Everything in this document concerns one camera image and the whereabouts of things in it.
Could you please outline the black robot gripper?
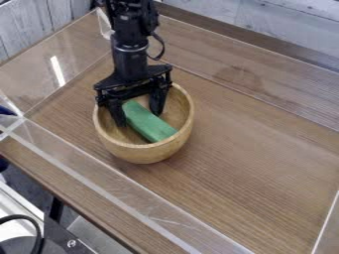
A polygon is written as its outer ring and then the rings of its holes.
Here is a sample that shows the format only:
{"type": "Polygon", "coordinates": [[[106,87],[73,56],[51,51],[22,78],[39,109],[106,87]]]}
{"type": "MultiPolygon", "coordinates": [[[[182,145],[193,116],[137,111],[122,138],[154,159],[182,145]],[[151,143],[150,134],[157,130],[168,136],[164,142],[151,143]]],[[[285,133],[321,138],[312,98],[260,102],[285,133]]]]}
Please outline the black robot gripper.
{"type": "Polygon", "coordinates": [[[170,64],[149,64],[147,44],[127,48],[111,42],[113,71],[94,86],[95,104],[105,106],[117,127],[123,127],[125,115],[121,102],[139,95],[149,95],[149,110],[158,116],[166,93],[172,86],[170,64]]]}

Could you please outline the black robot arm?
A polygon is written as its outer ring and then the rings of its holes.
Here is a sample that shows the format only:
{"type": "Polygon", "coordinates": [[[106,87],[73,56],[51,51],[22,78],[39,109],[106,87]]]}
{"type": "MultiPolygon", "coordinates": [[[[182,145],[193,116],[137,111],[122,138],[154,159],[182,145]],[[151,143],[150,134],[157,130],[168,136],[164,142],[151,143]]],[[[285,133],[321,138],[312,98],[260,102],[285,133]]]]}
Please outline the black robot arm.
{"type": "Polygon", "coordinates": [[[165,52],[161,37],[154,33],[158,13],[153,0],[103,0],[113,62],[111,74],[94,86],[95,105],[103,107],[118,127],[126,123],[122,102],[147,95],[150,112],[162,113],[168,90],[172,86],[170,64],[158,61],[165,52]]]}

